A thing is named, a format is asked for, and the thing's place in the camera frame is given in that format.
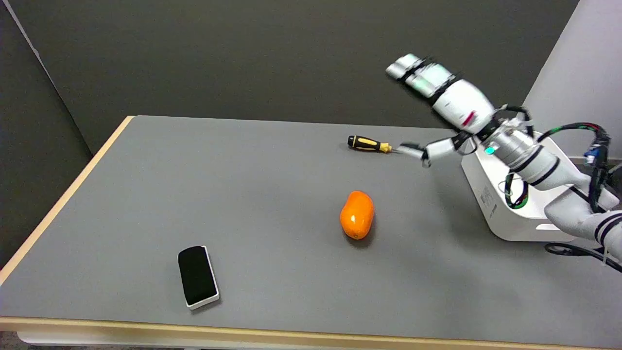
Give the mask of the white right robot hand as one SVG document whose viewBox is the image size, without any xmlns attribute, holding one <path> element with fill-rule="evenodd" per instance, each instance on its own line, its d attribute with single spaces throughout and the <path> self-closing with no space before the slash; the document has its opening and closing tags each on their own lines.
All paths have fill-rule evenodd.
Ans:
<svg viewBox="0 0 622 350">
<path fill-rule="evenodd" d="M 428 168 L 432 161 L 457 153 L 466 140 L 484 129 L 493 119 L 495 107 L 479 88 L 453 74 L 433 58 L 407 54 L 386 68 L 386 74 L 411 89 L 457 135 L 420 146 L 403 142 L 394 151 L 416 158 Z"/>
</svg>

